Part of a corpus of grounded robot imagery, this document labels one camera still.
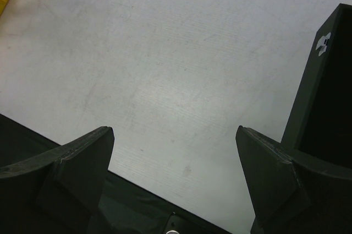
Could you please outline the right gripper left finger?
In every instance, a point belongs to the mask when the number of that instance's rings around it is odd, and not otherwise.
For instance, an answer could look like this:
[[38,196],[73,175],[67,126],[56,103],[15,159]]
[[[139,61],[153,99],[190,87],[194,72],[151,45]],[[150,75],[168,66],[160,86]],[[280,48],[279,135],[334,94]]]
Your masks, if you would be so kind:
[[1,166],[1,233],[86,233],[114,145],[111,127]]

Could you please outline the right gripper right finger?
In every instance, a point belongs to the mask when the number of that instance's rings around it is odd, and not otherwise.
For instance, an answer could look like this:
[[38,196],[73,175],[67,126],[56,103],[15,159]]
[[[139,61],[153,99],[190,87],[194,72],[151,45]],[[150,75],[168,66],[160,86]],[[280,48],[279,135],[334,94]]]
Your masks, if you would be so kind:
[[351,169],[243,126],[236,145],[255,212],[251,233],[351,233]]

